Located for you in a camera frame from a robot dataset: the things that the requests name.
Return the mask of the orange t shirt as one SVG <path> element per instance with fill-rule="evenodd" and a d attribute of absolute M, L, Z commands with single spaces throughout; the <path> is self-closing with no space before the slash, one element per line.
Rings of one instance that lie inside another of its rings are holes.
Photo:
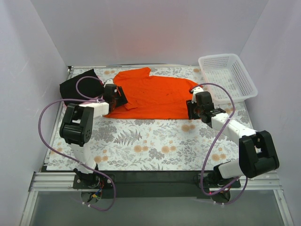
<path fill-rule="evenodd" d="M 119 72 L 113 79 L 121 86 L 128 103 L 117 107 L 107 118 L 188 119 L 186 101 L 197 83 L 175 77 L 151 76 L 148 67 Z"/>

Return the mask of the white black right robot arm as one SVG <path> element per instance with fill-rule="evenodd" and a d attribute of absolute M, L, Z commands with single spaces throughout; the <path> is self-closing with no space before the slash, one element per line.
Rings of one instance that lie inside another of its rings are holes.
<path fill-rule="evenodd" d="M 207 91 L 194 89 L 190 93 L 192 100 L 186 102 L 189 119 L 200 119 L 238 145 L 238 159 L 215 166 L 203 179 L 205 185 L 223 187 L 231 179 L 241 176 L 254 178 L 279 168 L 279 159 L 269 132 L 256 131 L 231 120 L 223 109 L 215 108 Z"/>

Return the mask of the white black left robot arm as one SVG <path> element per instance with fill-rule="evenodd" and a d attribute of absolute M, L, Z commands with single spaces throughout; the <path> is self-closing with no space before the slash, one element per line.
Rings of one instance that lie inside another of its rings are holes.
<path fill-rule="evenodd" d="M 94 100 L 87 104 L 69 104 L 60 127 L 60 137 L 71 148 L 75 159 L 79 161 L 74 172 L 84 176 L 89 188 L 96 188 L 100 177 L 93 170 L 97 164 L 92 156 L 89 144 L 93 132 L 94 119 L 106 116 L 115 108 L 127 104 L 126 95 L 121 86 L 105 84 L 103 100 Z"/>

